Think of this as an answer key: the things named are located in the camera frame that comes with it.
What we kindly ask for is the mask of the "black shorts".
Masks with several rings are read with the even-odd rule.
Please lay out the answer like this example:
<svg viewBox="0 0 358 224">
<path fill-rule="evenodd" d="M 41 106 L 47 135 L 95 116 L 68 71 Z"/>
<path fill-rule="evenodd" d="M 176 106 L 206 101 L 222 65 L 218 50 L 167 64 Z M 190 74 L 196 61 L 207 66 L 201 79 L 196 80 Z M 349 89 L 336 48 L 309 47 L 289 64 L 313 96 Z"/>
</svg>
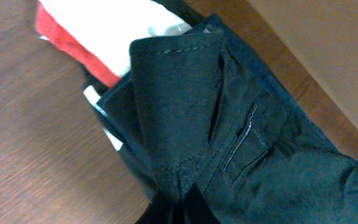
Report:
<svg viewBox="0 0 358 224">
<path fill-rule="evenodd" d="M 358 223 L 358 162 L 218 16 L 130 54 L 98 105 L 150 195 L 140 223 Z"/>
</svg>

